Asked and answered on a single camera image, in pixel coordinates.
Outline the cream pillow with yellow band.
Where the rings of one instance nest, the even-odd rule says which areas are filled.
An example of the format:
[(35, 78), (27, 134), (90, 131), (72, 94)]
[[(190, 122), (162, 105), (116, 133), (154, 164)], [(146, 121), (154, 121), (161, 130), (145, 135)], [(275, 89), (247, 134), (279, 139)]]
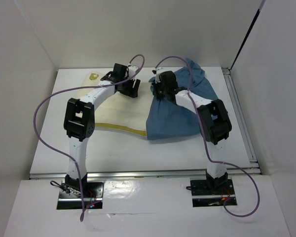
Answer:
[(149, 82), (140, 83), (136, 98), (117, 92), (95, 110), (95, 125), (147, 136), (146, 121), (152, 100)]

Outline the blue fabric pillowcase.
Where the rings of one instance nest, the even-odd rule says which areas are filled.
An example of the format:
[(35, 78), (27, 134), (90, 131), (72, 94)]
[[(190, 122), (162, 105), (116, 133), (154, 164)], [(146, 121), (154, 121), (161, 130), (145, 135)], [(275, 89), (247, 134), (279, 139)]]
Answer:
[[(185, 59), (192, 69), (190, 91), (203, 98), (218, 99), (210, 82), (205, 78), (205, 71), (193, 60)], [(148, 140), (188, 137), (200, 133), (199, 122), (194, 112), (177, 106), (166, 98), (153, 98), (146, 121)]]

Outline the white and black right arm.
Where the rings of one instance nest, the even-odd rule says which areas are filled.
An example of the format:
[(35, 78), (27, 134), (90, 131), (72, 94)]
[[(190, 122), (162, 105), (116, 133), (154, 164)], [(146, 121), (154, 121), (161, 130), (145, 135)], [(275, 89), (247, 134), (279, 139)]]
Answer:
[(166, 98), (197, 116), (209, 160), (205, 173), (205, 189), (212, 194), (220, 192), (228, 180), (224, 162), (225, 146), (232, 130), (223, 101), (206, 99), (185, 87), (179, 87), (175, 73), (172, 71), (157, 68), (152, 70), (152, 73), (155, 75), (155, 79), (151, 82), (153, 95), (158, 100)]

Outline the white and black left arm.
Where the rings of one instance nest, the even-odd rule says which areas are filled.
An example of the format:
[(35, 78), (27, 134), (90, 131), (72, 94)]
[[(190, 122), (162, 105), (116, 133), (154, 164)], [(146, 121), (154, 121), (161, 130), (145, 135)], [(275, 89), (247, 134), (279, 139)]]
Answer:
[(113, 70), (100, 79), (97, 88), (67, 102), (64, 129), (69, 138), (69, 155), (72, 159), (65, 176), (65, 184), (76, 197), (87, 193), (86, 151), (88, 139), (95, 130), (95, 111), (116, 92), (136, 98), (141, 82), (135, 78), (138, 71), (137, 66), (116, 63)]

